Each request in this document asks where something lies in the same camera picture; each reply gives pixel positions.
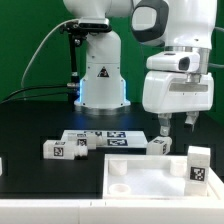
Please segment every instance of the green wall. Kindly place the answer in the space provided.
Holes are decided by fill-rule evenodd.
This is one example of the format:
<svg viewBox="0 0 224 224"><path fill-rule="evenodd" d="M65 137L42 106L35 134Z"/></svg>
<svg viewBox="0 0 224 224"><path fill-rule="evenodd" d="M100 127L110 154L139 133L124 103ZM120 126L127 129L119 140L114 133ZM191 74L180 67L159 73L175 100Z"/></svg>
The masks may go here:
<svg viewBox="0 0 224 224"><path fill-rule="evenodd" d="M0 100L20 88L23 72L42 39L57 24L73 18L62 0L0 1ZM217 26L224 27L224 1L218 0ZM127 81L127 98L141 102L145 61L159 48L140 46L133 38L129 18L111 19L122 39L121 74ZM224 64L224 34L215 32L211 61ZM79 69L85 73L84 49L79 50ZM67 35L55 33L44 45L30 69L26 86L67 83L70 61ZM224 124L224 70L210 70L215 78L215 104L209 114ZM47 100L66 100L65 96Z"/></svg>

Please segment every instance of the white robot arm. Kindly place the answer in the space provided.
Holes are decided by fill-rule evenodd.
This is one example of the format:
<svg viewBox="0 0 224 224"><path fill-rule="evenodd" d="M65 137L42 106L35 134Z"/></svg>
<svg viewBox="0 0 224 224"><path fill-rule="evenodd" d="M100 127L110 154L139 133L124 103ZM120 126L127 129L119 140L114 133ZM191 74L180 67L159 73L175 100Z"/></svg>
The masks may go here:
<svg viewBox="0 0 224 224"><path fill-rule="evenodd" d="M80 82L80 97L75 109L97 115L126 111L126 84L120 75L121 40L111 31L100 32L109 26L108 16L131 14L131 0L64 0L67 9L78 19L78 26L87 35L86 74Z"/></svg>
<svg viewBox="0 0 224 224"><path fill-rule="evenodd" d="M216 8L216 0L142 0L135 7L136 39L165 46L147 60L151 71L143 92L145 110L159 114L161 135L169 134L172 113L187 112L185 124L193 129L198 111L212 106L214 83L207 67Z"/></svg>

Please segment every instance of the black table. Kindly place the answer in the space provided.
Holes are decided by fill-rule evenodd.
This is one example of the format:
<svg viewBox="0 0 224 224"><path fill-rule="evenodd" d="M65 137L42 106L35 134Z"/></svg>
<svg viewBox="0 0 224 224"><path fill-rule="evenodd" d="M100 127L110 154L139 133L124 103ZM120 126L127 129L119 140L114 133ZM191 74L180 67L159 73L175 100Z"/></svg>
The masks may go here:
<svg viewBox="0 0 224 224"><path fill-rule="evenodd" d="M211 167L224 176L224 127L201 113L195 131L184 129L186 115L172 119L170 154L186 155L189 145L212 149ZM94 199L102 197L104 153L90 152L87 160L43 160L46 139L60 139L64 130L143 131L148 141L159 135L157 115L141 104L115 116L72 111L67 102L22 101L0 106L0 198Z"/></svg>

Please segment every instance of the black cable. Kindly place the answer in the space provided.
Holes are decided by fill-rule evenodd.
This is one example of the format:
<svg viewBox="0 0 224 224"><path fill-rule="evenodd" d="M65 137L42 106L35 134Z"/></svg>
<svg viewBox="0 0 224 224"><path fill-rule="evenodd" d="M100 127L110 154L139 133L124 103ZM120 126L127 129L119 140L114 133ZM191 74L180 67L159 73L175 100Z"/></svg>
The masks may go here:
<svg viewBox="0 0 224 224"><path fill-rule="evenodd" d="M19 100L24 100L28 98L36 98L36 97L45 97L45 96L53 96L53 95L62 95L62 94L69 94L68 92L57 92L57 93L48 93L48 94L40 94L40 95L31 95L31 96L26 96L26 97L19 97L19 98L14 98L14 99L7 99L3 100L0 105L4 103L8 103L11 101L19 101Z"/></svg>
<svg viewBox="0 0 224 224"><path fill-rule="evenodd" d="M3 101L9 100L10 98L12 98L13 96L22 93L22 92L26 92L26 91L30 91L30 90L38 90L38 89L56 89L56 88L66 88L67 85L62 84L62 85L46 85L46 86L31 86L31 87L26 87L23 89L19 89L16 90L15 92L11 93L9 96L7 96L6 98L3 99Z"/></svg>

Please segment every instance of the warning triangle label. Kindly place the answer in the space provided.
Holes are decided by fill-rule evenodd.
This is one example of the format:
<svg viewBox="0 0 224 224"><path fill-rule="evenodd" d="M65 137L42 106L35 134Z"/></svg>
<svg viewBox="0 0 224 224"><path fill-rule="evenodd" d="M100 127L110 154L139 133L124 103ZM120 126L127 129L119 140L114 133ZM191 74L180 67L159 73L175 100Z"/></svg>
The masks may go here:
<svg viewBox="0 0 224 224"><path fill-rule="evenodd" d="M97 77L109 78L109 74L105 67L102 68L102 70L100 71L100 73Z"/></svg>

